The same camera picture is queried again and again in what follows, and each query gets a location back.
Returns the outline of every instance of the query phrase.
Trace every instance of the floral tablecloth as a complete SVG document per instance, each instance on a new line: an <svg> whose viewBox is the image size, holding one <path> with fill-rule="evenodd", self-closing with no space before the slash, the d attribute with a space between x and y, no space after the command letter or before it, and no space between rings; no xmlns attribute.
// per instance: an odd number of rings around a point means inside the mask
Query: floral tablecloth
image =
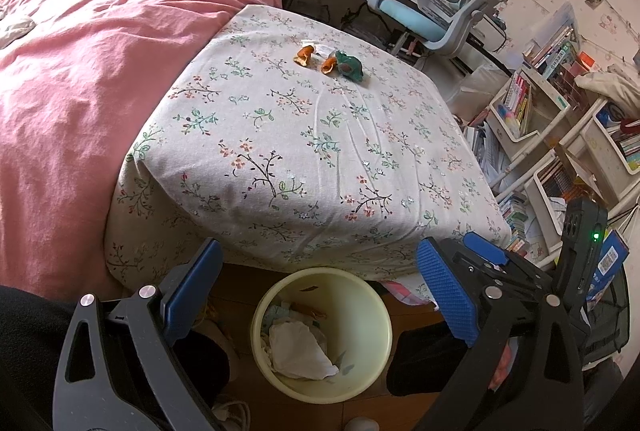
<svg viewBox="0 0 640 431"><path fill-rule="evenodd" d="M364 81L322 74L317 56L294 63L303 39L358 57ZM228 262L337 267L428 299L419 240L471 230L498 244L510 235L434 83L334 28L250 5L187 66L130 148L105 247L132 289L214 236Z"/></svg>

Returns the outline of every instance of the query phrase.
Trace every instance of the metal bolt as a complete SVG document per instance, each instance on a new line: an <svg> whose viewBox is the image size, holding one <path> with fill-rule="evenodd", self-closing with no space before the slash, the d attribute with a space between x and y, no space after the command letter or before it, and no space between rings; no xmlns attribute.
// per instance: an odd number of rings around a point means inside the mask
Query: metal bolt
<svg viewBox="0 0 640 431"><path fill-rule="evenodd" d="M82 299L80 300L80 304L82 306L89 306L94 301L95 301L95 296L93 294L84 294L84 296L82 296Z"/></svg>
<svg viewBox="0 0 640 431"><path fill-rule="evenodd" d="M546 302L553 307L560 306L560 298L556 294L549 294L546 297Z"/></svg>
<svg viewBox="0 0 640 431"><path fill-rule="evenodd" d="M153 285L145 285L138 291L138 294L140 294L140 297L144 299L150 298L155 293L156 293L156 287L154 287Z"/></svg>
<svg viewBox="0 0 640 431"><path fill-rule="evenodd" d="M497 286L488 286L484 289L484 293L489 299L500 299L502 297L502 290Z"/></svg>

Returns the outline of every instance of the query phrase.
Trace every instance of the wooden floor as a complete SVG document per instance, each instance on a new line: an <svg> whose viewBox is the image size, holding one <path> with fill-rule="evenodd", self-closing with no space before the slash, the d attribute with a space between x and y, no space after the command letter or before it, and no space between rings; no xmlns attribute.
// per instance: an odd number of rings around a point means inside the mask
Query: wooden floor
<svg viewBox="0 0 640 431"><path fill-rule="evenodd" d="M347 402L331 405L306 404L293 400L271 386L254 363L249 343L249 325L255 308L284 274L239 265L225 265L210 299L220 313L222 324L231 335L241 367L238 379L226 392L249 404L252 431L339 431L352 418L365 416L376 420L381 431L410 431L427 411L437 394L393 397L386 390L386 370L364 393ZM431 306L403 305L390 295L383 300L394 333L394 348L404 330L442 321Z"/></svg>

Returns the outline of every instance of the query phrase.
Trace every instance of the pink bedsheet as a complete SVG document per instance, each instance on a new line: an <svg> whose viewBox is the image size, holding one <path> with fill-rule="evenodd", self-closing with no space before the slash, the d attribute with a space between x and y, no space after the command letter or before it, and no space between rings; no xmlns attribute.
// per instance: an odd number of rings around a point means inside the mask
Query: pink bedsheet
<svg viewBox="0 0 640 431"><path fill-rule="evenodd" d="M37 27L0 50L0 282L102 299L118 170L187 63L247 4L280 0L0 0Z"/></svg>

